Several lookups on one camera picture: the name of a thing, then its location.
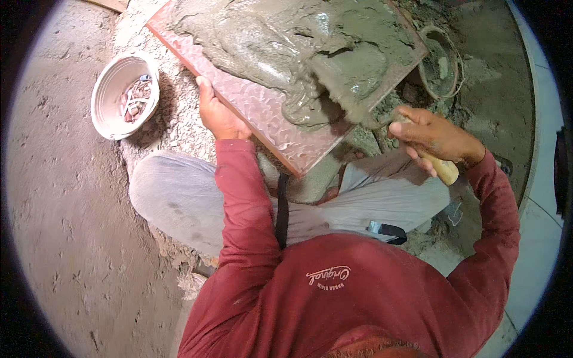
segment gray pants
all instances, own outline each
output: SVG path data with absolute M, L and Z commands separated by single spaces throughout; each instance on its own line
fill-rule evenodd
M 149 154 L 134 169 L 129 197 L 150 224 L 185 245 L 217 257 L 223 247 L 223 193 L 215 166 L 172 151 Z M 430 178 L 401 151 L 349 163 L 339 195 L 318 206 L 289 203 L 287 246 L 329 233 L 351 232 L 389 241 L 366 231 L 370 221 L 408 232 L 428 221 L 458 194 Z M 277 200 L 271 198 L 274 216 Z

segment red long-sleeve shirt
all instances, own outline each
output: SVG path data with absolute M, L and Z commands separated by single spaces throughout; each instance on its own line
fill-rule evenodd
M 520 236 L 513 192 L 491 153 L 468 172 L 483 225 L 476 254 L 444 277 L 359 235 L 325 235 L 281 252 L 253 143 L 215 145 L 223 249 L 193 305 L 179 357 L 320 357 L 361 325 L 386 329 L 430 356 L 468 357 L 500 323 Z

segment wooden trowel handle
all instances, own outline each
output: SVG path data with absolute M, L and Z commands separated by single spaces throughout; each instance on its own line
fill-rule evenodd
M 398 113 L 393 113 L 392 119 L 401 123 L 413 123 L 409 118 L 406 118 Z M 444 184 L 450 186 L 458 179 L 460 171 L 454 162 L 451 160 L 438 159 L 432 154 L 426 153 L 424 151 L 417 151 L 420 158 L 427 159 L 432 163 L 435 172 L 438 174 L 438 178 L 440 178 Z

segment shirt sleeve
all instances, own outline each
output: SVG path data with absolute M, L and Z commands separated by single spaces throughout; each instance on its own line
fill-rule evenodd
M 467 176 L 480 200 L 481 239 L 473 245 L 475 255 L 463 260 L 448 281 L 472 312 L 467 325 L 483 345 L 504 314 L 519 252 L 519 218 L 509 181 L 489 151 Z
M 217 271 L 193 304 L 178 357 L 217 355 L 218 343 L 254 307 L 280 260 L 273 234 L 273 208 L 253 142 L 218 140 L 215 147 L 215 181 L 224 195 L 223 249 Z

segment hand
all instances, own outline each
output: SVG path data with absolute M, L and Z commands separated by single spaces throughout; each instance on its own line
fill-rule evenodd
M 203 76 L 197 77 L 196 81 L 199 86 L 199 114 L 203 125 L 215 139 L 249 139 L 251 130 L 215 97 L 211 81 Z
M 406 153 L 431 176 L 436 176 L 431 162 L 420 158 L 418 151 L 454 163 L 464 162 L 468 167 L 475 166 L 484 158 L 484 145 L 444 117 L 422 108 L 398 106 L 395 110 L 414 123 L 391 123 L 388 137 L 403 141 Z

